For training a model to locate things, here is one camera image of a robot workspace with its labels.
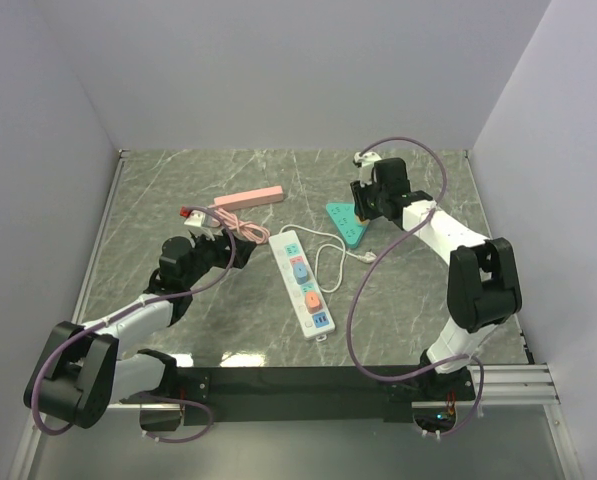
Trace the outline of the teal triangular socket adapter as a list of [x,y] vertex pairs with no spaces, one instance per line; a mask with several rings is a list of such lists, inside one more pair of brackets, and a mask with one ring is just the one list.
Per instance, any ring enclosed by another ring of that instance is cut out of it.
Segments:
[[346,246],[350,249],[357,248],[369,223],[361,222],[357,218],[355,205],[348,202],[332,202],[327,203],[325,209]]

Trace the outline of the blue charger plug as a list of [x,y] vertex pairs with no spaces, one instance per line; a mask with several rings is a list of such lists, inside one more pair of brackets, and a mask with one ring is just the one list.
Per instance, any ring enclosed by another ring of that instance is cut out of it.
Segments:
[[309,280],[309,271],[306,265],[302,262],[293,264],[292,272],[296,282],[299,285],[302,285]]

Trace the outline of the white multicolour power strip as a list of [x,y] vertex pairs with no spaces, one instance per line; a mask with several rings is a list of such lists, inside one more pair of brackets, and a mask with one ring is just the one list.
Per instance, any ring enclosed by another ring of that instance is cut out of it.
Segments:
[[[336,330],[336,325],[297,234],[294,231],[286,231],[272,235],[268,244],[304,338],[317,342],[325,341],[327,336]],[[292,265],[299,262],[304,263],[309,271],[309,280],[302,285],[296,282],[292,272]],[[304,297],[308,291],[315,291],[322,302],[322,309],[313,314],[309,313],[305,306]]]

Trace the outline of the pink charger plug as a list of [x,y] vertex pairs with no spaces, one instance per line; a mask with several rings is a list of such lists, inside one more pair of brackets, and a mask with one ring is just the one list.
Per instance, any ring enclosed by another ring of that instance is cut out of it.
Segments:
[[322,302],[315,291],[308,291],[304,297],[305,306],[309,313],[313,314],[322,309]]

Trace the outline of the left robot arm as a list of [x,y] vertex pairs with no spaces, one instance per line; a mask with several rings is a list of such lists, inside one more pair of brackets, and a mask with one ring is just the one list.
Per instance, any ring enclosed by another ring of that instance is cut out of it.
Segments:
[[60,322],[51,331],[23,394],[39,421],[43,415],[67,428],[87,429],[107,407],[145,392],[171,399],[178,388],[175,359],[142,349],[123,355],[151,334],[182,319],[201,292],[198,281],[213,268],[243,268],[257,245],[227,231],[216,237],[166,240],[144,293],[129,305],[84,324]]

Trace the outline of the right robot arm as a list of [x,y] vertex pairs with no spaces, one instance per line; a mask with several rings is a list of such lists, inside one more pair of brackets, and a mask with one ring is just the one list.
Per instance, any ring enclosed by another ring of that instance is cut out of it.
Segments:
[[480,345],[522,306],[511,243],[490,239],[443,211],[428,193],[411,189],[406,163],[374,152],[353,160],[360,178],[351,183],[362,221],[385,218],[417,237],[448,266],[449,319],[422,357],[417,387],[438,399],[452,386],[451,374],[466,367]]

